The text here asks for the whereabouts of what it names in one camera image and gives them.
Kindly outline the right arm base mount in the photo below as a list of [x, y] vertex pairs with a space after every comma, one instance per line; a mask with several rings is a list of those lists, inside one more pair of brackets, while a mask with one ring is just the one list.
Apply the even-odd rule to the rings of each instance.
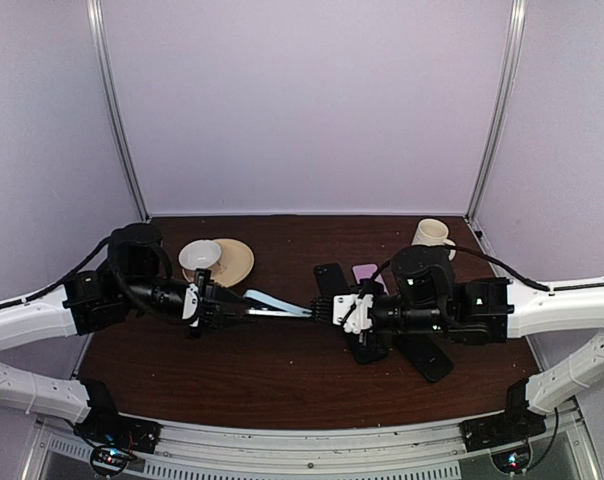
[[538, 458], [534, 457], [530, 439], [546, 432], [546, 415], [534, 413], [526, 398], [528, 379], [511, 385], [506, 394], [503, 412], [465, 420], [460, 423], [460, 431], [468, 452], [491, 449], [510, 443], [522, 442], [525, 452], [493, 454], [493, 464], [502, 473], [526, 475], [540, 465], [550, 453], [559, 430], [559, 411], [555, 407], [554, 427], [546, 449]]

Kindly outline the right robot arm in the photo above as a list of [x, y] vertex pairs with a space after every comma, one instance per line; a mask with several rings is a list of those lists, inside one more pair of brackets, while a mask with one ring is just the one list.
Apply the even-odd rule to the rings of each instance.
[[507, 277], [458, 283], [449, 259], [452, 246], [408, 246], [386, 262], [396, 281], [384, 294], [375, 277], [358, 289], [315, 299], [311, 317], [355, 338], [363, 334], [437, 334], [465, 345], [564, 330], [595, 330], [567, 358], [507, 391], [502, 413], [462, 425], [468, 440], [489, 435], [512, 442], [539, 435], [545, 419], [566, 399], [604, 379], [604, 277], [539, 283], [508, 265]]

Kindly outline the black phone case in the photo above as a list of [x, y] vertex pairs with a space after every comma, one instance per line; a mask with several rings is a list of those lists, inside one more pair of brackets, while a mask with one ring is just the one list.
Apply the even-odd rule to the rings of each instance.
[[426, 335], [398, 335], [395, 346], [429, 383], [437, 383], [454, 368], [450, 358]]

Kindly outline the pink phone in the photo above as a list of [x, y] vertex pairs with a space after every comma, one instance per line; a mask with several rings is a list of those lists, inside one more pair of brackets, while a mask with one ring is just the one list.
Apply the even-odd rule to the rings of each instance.
[[[361, 284], [365, 279], [370, 279], [371, 276], [377, 271], [378, 265], [374, 263], [369, 264], [358, 264], [351, 268], [351, 272], [354, 280], [357, 284]], [[382, 277], [382, 274], [378, 274], [375, 277], [375, 281], [382, 286], [385, 293], [388, 292], [386, 283]]]

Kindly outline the light blue cased phone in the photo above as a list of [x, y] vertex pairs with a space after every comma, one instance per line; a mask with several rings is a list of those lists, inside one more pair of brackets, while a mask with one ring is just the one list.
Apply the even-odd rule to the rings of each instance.
[[243, 299], [248, 302], [247, 313], [251, 315], [288, 318], [310, 318], [312, 316], [309, 308], [288, 303], [255, 289], [246, 290]]

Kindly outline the black cased phone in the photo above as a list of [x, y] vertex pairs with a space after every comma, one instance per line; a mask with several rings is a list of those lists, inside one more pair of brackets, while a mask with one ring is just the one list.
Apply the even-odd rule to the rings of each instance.
[[316, 265], [313, 267], [313, 274], [319, 290], [315, 301], [332, 300], [335, 296], [355, 292], [338, 263]]

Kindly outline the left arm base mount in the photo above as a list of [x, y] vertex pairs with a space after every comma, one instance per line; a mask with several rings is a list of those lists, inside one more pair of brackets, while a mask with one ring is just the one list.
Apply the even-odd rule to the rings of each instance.
[[106, 387], [99, 381], [80, 381], [88, 394], [89, 412], [73, 432], [90, 448], [89, 465], [104, 478], [122, 474], [137, 453], [155, 452], [161, 425], [158, 422], [122, 415]]

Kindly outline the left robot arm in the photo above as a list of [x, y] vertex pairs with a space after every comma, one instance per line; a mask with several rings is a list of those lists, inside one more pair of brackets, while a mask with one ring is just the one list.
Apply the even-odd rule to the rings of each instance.
[[[130, 312], [188, 326], [225, 327], [244, 304], [216, 284], [208, 270], [193, 282], [177, 280], [162, 247], [162, 234], [147, 223], [114, 230], [92, 250], [107, 254], [95, 270], [82, 260], [53, 284], [0, 302], [0, 352], [50, 338], [84, 336], [125, 321]], [[0, 406], [43, 414], [89, 429], [105, 444], [119, 442], [126, 424], [108, 388], [98, 381], [60, 380], [0, 362]]]

